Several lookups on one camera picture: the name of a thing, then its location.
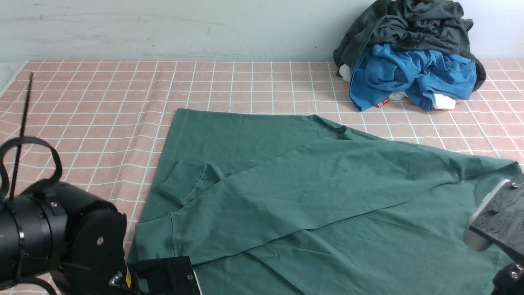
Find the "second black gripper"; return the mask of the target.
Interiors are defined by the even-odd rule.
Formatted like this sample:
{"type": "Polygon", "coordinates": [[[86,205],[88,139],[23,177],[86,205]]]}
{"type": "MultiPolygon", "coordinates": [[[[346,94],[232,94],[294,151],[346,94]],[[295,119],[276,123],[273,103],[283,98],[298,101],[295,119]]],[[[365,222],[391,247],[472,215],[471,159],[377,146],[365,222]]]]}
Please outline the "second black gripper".
{"type": "Polygon", "coordinates": [[[523,295],[524,268],[519,264],[509,264],[495,274],[492,282],[491,295],[523,295]]]}

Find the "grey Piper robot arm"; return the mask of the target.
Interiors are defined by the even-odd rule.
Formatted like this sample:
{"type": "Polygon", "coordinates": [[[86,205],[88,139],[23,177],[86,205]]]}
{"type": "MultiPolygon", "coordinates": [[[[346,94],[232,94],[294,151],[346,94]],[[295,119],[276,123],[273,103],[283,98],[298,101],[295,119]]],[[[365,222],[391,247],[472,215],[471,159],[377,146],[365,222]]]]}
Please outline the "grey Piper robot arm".
{"type": "Polygon", "coordinates": [[[55,171],[7,198],[1,289],[49,295],[522,295],[518,162],[317,115],[180,109],[129,261],[127,217],[55,171]]]}

